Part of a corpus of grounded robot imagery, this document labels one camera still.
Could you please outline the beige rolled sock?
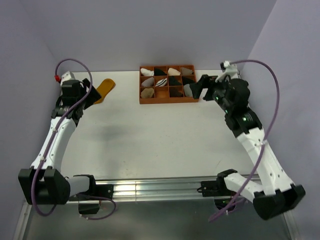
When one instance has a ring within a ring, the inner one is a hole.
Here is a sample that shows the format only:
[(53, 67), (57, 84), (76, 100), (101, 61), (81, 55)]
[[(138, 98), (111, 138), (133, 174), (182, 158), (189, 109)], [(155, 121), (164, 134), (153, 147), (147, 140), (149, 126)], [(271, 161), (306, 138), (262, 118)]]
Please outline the beige rolled sock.
[(153, 88), (144, 88), (140, 93), (140, 97), (142, 99), (153, 98), (155, 94), (155, 90)]

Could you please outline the orange compartment tray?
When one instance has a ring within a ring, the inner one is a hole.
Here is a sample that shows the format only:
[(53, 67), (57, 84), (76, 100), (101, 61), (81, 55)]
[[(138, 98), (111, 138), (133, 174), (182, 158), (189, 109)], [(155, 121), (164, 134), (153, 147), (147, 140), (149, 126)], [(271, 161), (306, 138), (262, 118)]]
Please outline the orange compartment tray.
[(140, 66), (139, 103), (197, 103), (199, 100), (187, 91), (187, 85), (196, 82), (195, 67), (192, 64)]

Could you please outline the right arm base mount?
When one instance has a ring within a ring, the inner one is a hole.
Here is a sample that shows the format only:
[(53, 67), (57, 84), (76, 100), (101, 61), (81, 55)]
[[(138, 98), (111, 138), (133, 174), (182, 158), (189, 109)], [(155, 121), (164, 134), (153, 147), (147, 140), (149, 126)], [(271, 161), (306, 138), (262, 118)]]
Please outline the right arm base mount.
[(226, 206), (226, 200), (221, 197), (225, 196), (225, 192), (220, 189), (216, 180), (206, 180), (200, 182), (200, 187), (196, 191), (202, 194), (202, 197), (214, 197), (214, 204), (218, 210)]

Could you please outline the taupe rolled sock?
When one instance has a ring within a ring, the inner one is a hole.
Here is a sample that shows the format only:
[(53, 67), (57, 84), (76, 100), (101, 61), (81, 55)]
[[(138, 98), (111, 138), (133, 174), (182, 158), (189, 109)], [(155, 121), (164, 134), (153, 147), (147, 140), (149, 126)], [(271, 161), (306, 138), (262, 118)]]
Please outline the taupe rolled sock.
[(186, 68), (186, 67), (180, 67), (180, 73), (181, 75), (193, 75), (194, 74), (194, 71), (193, 69), (190, 69), (190, 68)]

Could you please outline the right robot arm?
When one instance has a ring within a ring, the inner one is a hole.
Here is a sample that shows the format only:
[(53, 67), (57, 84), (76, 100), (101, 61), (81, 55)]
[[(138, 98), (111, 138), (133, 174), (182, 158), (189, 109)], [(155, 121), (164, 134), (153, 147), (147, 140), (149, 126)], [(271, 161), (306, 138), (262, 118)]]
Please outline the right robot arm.
[(205, 101), (215, 101), (225, 113), (224, 120), (234, 137), (246, 150), (258, 174), (260, 183), (244, 177), (234, 169), (220, 172), (213, 181), (203, 181), (198, 191), (203, 197), (231, 196), (222, 210), (234, 209), (241, 196), (251, 202), (258, 216), (269, 220), (294, 209), (305, 196), (302, 185), (296, 185), (285, 173), (267, 141), (257, 114), (249, 106), (249, 84), (226, 75), (222, 79), (204, 74), (190, 85), (192, 96), (198, 99), (202, 90)]

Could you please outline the grey sock black stripes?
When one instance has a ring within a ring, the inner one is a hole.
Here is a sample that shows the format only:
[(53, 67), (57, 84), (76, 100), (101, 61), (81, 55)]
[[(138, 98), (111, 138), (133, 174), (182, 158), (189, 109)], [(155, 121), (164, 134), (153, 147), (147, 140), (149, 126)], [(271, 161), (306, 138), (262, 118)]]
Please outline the grey sock black stripes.
[(183, 86), (183, 91), (184, 91), (184, 96), (188, 97), (188, 98), (192, 98), (193, 97), (193, 92), (190, 88), (190, 84), (185, 84)]

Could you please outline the white black striped rolled sock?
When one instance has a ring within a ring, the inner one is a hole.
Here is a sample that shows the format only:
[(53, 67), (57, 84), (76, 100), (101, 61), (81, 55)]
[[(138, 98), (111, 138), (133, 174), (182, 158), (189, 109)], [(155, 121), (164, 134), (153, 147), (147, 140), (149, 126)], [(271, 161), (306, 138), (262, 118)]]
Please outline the white black striped rolled sock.
[(160, 79), (155, 86), (156, 87), (164, 87), (167, 84), (167, 78)]

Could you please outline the dark brown sock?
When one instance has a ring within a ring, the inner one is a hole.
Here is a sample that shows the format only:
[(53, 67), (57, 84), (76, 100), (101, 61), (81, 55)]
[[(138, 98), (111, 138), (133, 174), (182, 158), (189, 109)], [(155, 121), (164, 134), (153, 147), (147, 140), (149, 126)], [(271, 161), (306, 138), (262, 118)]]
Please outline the dark brown sock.
[(184, 96), (181, 87), (172, 86), (169, 88), (169, 97), (170, 98), (182, 98)]

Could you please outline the dark green rolled sock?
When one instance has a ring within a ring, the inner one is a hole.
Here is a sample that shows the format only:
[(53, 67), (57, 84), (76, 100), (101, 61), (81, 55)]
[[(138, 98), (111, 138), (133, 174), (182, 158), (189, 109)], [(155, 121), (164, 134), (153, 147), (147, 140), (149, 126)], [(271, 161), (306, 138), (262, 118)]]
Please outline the dark green rolled sock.
[(181, 86), (182, 85), (182, 83), (172, 75), (168, 77), (168, 84), (169, 84), (169, 86)]

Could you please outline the black rolled sock right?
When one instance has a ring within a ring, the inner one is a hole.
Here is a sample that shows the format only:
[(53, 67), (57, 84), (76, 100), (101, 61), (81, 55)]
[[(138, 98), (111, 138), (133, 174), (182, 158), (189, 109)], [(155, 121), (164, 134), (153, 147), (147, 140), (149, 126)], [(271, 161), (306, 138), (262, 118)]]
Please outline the black rolled sock right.
[(196, 82), (194, 76), (185, 76), (185, 75), (183, 75), (181, 77), (181, 79), (182, 79), (182, 85), (183, 86), (185, 86), (187, 84), (189, 84), (189, 85), (190, 84), (194, 84)]

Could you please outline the grey rolled sock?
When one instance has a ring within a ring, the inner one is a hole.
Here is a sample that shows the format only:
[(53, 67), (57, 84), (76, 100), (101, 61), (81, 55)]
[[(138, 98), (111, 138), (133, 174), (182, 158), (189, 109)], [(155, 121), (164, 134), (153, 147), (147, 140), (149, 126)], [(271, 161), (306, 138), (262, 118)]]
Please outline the grey rolled sock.
[(146, 78), (146, 79), (141, 83), (141, 86), (144, 87), (144, 88), (153, 87), (153, 86), (154, 86), (154, 83), (155, 83), (154, 77), (149, 77), (149, 78)]

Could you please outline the mustard yellow sock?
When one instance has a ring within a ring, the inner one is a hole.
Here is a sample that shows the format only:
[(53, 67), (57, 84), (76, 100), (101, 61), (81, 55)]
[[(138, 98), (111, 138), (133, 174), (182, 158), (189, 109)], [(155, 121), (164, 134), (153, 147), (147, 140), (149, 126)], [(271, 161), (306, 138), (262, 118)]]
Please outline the mustard yellow sock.
[(102, 103), (106, 96), (110, 93), (110, 91), (113, 90), (113, 88), (116, 86), (116, 83), (110, 79), (106, 78), (102, 81), (102, 83), (97, 87), (97, 92), (100, 94), (101, 98), (98, 99), (94, 105)]

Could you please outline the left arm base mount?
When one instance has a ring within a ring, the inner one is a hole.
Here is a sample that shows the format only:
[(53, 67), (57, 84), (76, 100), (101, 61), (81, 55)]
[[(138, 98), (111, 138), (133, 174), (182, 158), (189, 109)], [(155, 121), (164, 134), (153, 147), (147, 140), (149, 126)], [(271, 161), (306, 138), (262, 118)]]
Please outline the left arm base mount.
[(93, 193), (79, 193), (74, 197), (78, 201), (78, 212), (82, 216), (96, 215), (102, 201), (111, 202), (113, 206), (113, 184), (98, 184)]

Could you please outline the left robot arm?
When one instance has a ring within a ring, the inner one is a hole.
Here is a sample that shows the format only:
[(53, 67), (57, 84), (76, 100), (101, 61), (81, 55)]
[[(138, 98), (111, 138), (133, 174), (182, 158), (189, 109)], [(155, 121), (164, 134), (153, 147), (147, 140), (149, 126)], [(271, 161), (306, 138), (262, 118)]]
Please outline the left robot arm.
[(51, 112), (49, 132), (44, 144), (27, 169), (21, 169), (18, 181), (28, 204), (64, 205), (69, 197), (79, 193), (86, 200), (96, 197), (98, 188), (93, 176), (77, 175), (75, 180), (66, 179), (61, 166), (68, 142), (79, 124), (84, 110), (92, 106), (101, 95), (85, 78), (82, 81), (69, 79), (62, 82), (61, 94)]

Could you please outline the black rolled sock top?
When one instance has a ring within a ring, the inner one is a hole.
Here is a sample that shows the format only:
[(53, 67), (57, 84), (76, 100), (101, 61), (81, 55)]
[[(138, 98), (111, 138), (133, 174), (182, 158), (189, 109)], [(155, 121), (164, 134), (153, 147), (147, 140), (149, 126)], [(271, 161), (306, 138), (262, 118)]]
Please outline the black rolled sock top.
[(166, 76), (167, 73), (160, 68), (154, 68), (154, 76)]

